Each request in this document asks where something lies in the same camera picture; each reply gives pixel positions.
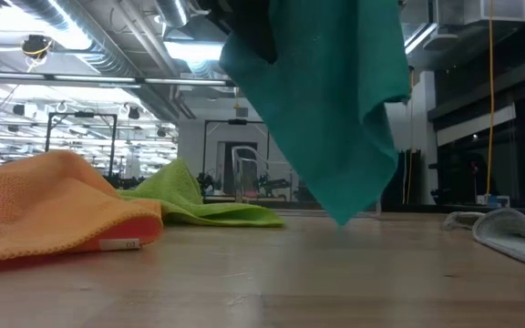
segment wooden table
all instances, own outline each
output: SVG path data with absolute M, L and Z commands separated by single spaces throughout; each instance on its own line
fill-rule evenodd
M 0 327 L 525 328 L 525 264 L 442 219 L 167 228 L 142 251 L 0 271 Z

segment orange towel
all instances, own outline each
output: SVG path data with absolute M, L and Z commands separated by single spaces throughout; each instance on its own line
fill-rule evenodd
M 79 155 L 55 151 L 0 166 L 0 261 L 137 248 L 163 230 L 156 200 L 123 200 Z

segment green towel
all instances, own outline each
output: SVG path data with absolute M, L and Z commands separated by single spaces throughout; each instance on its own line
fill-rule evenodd
M 161 200 L 166 223 L 211 226 L 280 227 L 283 220 L 259 206 L 248 204 L 203 204 L 198 181 L 191 176 L 182 159 L 175 159 L 156 174 L 141 182 L 135 190 L 119 190 L 125 199 Z
M 396 170 L 384 108 L 409 95 L 397 0 L 271 0 L 278 59 L 236 35 L 220 65 L 284 156 L 340 224 L 374 203 Z

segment teal towel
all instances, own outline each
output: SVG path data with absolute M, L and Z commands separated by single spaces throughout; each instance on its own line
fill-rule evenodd
M 272 0 L 278 59 L 236 35 L 221 67 L 338 223 L 372 204 L 396 169 L 384 108 L 409 94 L 396 0 Z

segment towel tag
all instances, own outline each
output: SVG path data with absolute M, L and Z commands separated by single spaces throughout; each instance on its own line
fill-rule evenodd
M 138 238 L 99 240 L 98 246 L 101 251 L 140 250 L 141 243 Z

